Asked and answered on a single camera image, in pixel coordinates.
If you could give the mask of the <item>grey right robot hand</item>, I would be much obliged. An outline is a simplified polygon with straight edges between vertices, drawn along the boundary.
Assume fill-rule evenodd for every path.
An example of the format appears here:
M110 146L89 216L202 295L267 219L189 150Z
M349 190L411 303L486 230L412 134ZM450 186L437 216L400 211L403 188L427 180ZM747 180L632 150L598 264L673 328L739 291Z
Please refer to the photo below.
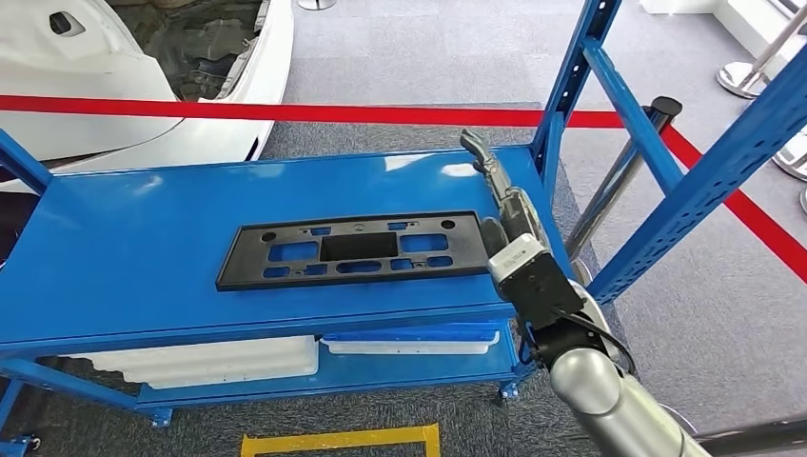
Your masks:
M461 145L474 155L472 164L489 186L499 217L485 217L480 223L486 253L493 257L522 234L533 235L545 248L551 249L541 221L527 193L514 186L488 142L470 129L463 129Z

